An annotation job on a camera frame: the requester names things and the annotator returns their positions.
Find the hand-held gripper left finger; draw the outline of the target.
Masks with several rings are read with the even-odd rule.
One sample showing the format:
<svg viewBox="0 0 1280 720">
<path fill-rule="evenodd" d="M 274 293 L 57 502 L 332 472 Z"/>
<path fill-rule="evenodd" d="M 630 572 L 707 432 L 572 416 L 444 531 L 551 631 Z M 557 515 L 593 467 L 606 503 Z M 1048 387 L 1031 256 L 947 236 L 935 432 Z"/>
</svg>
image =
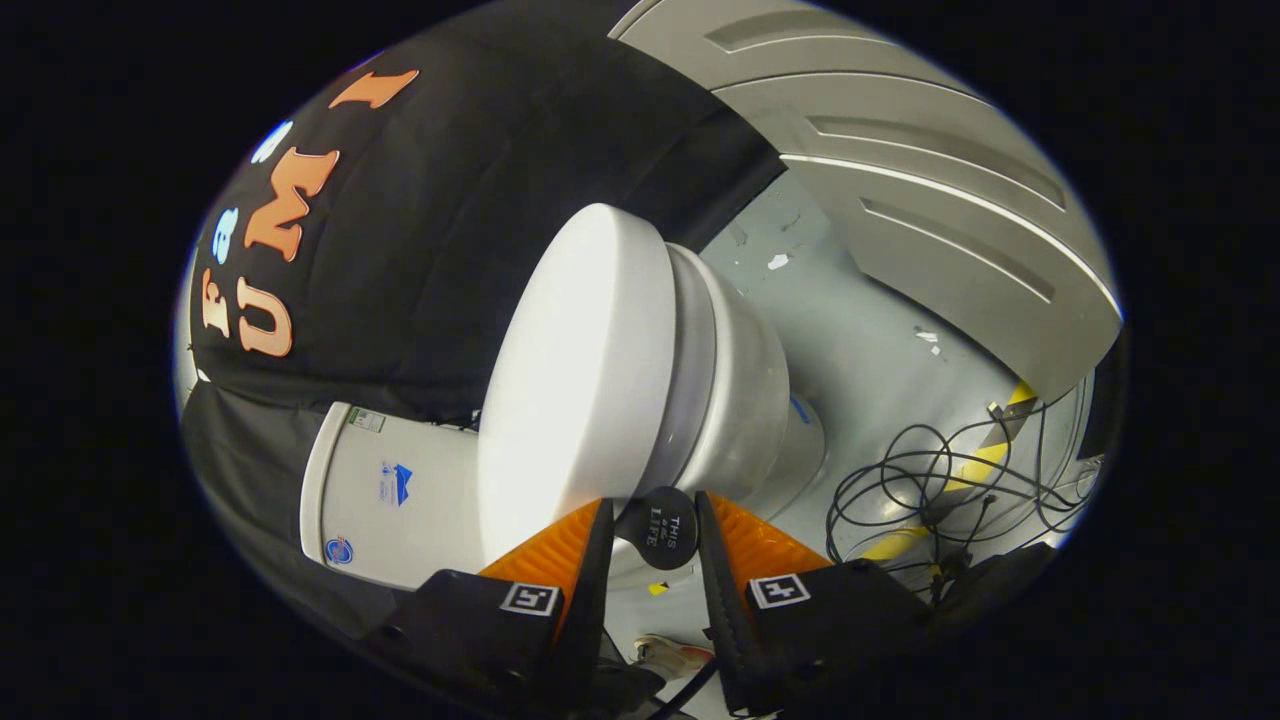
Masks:
<svg viewBox="0 0 1280 720">
<path fill-rule="evenodd" d="M 435 571 L 376 625 L 375 657 L 484 719 L 645 719 L 659 679 L 604 629 L 613 542 L 596 500 L 483 570 Z"/>
</svg>

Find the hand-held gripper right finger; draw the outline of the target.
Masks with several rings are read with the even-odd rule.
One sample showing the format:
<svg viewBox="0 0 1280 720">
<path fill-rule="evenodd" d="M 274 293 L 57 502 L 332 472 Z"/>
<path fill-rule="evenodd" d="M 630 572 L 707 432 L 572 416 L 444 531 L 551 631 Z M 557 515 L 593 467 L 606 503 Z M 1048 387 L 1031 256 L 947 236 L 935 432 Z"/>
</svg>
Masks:
<svg viewBox="0 0 1280 720">
<path fill-rule="evenodd" d="M 934 638 L 934 612 L 873 562 L 832 562 L 700 491 L 699 559 L 726 706 L 778 712 Z"/>
</svg>

